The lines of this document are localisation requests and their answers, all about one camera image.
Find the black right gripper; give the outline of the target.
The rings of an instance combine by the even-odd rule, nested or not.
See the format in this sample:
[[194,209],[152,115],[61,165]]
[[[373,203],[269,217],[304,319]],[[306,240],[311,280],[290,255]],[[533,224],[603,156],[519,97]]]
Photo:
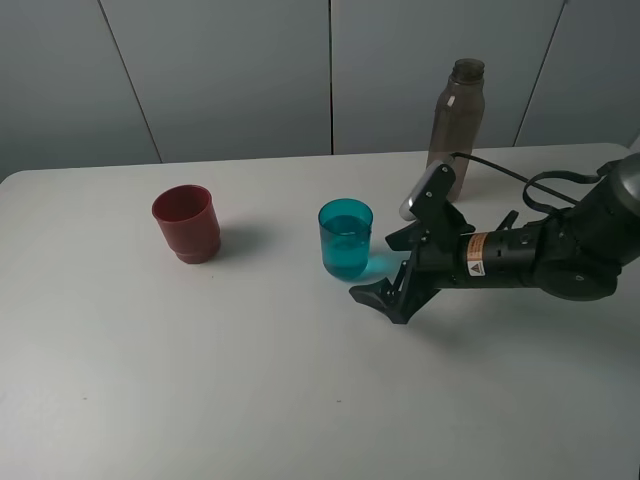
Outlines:
[[426,194],[411,208],[415,219],[390,233],[390,249],[411,249],[393,282],[388,278],[368,285],[356,285],[349,293],[356,303],[385,315],[393,324],[406,325],[435,296],[434,276],[453,270],[458,237],[470,232],[463,215],[447,200],[456,176],[444,164],[430,179]]

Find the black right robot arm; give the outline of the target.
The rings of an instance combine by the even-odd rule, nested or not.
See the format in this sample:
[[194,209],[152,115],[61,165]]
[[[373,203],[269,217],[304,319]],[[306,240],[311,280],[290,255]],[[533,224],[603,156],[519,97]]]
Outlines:
[[456,180],[452,162],[435,162],[400,208],[408,226],[386,238],[409,258],[394,280],[353,286],[351,297],[406,324],[446,289],[537,288],[569,301],[613,295],[623,267],[639,256],[638,155],[608,162],[593,175],[543,172],[524,186],[541,189],[545,179],[592,189],[564,209],[524,193],[524,203],[542,219],[517,228],[512,210],[496,230],[478,232],[447,199]]

